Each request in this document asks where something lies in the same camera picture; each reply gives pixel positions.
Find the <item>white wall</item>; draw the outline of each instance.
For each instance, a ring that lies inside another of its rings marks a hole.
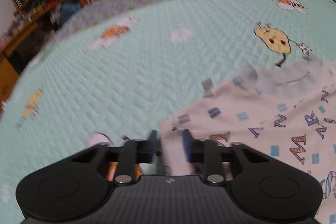
[[[7,31],[14,20],[15,6],[12,0],[0,0],[0,35]]]

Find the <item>cartoon bee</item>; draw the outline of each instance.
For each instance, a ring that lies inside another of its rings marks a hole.
[[[289,44],[288,36],[283,31],[271,28],[266,24],[266,28],[261,27],[261,23],[257,23],[259,28],[254,29],[254,33],[259,37],[266,46],[277,53],[283,54],[283,59],[276,63],[276,66],[281,67],[286,60],[286,54],[291,53],[291,45]]]
[[[23,119],[27,119],[28,117],[37,117],[38,112],[38,102],[43,97],[43,91],[37,90],[35,91],[32,96],[28,99],[28,102],[25,106],[25,110],[23,111],[22,117]]]
[[[113,25],[109,29],[105,30],[105,32],[103,32],[103,34],[101,35],[101,38],[107,39],[115,35],[120,36],[121,34],[129,33],[130,31],[131,29],[127,26]]]
[[[276,0],[277,6],[285,10],[298,10],[303,14],[307,14],[306,8],[297,0]]]

